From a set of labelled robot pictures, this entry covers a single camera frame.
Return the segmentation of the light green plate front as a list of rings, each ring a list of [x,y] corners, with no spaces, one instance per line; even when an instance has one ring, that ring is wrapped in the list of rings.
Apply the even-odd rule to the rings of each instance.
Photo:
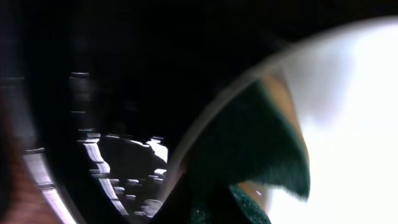
[[[269,223],[397,222],[397,18],[339,27],[245,71],[204,109],[169,160],[159,223],[189,223],[188,155],[201,132],[242,90],[260,80],[305,145],[310,193],[239,187]]]

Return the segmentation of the green yellow sponge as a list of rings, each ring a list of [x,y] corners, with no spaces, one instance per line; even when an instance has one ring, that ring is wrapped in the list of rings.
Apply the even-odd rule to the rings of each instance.
[[[281,186],[304,199],[310,193],[305,145],[260,80],[201,132],[188,155],[188,176],[189,223],[269,223],[241,182]]]

